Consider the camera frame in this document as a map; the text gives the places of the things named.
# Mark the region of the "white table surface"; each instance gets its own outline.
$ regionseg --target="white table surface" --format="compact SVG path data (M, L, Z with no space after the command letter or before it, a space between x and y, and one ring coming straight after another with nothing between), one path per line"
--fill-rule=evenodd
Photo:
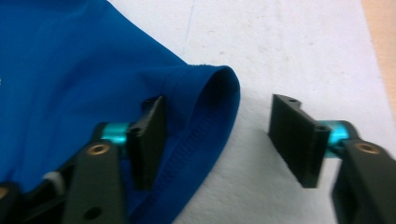
M266 135L272 94L314 119L352 122L395 158L396 129L361 2L111 0L127 19L191 64L227 64L241 82L233 133L175 223L336 223L339 160L302 189Z

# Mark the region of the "teal metal part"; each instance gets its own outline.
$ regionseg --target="teal metal part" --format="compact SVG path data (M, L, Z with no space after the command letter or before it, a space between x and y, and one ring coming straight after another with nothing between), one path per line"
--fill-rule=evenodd
M338 120L320 120L320 124L330 128L329 141L327 144L326 158L339 158L334 151L342 151L343 149L339 146L341 140L349 138L349 132L347 127Z
M131 123L108 123L102 131L101 138L111 141L123 151L126 147L126 134L130 125Z

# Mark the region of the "blue shirt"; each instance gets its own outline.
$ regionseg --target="blue shirt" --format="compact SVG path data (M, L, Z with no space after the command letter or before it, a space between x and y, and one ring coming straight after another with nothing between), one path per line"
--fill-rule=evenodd
M153 189L124 183L134 223L171 222L205 179L236 116L234 72L184 63L104 0L0 1L0 181L33 189L97 123L135 121L158 95L168 137Z

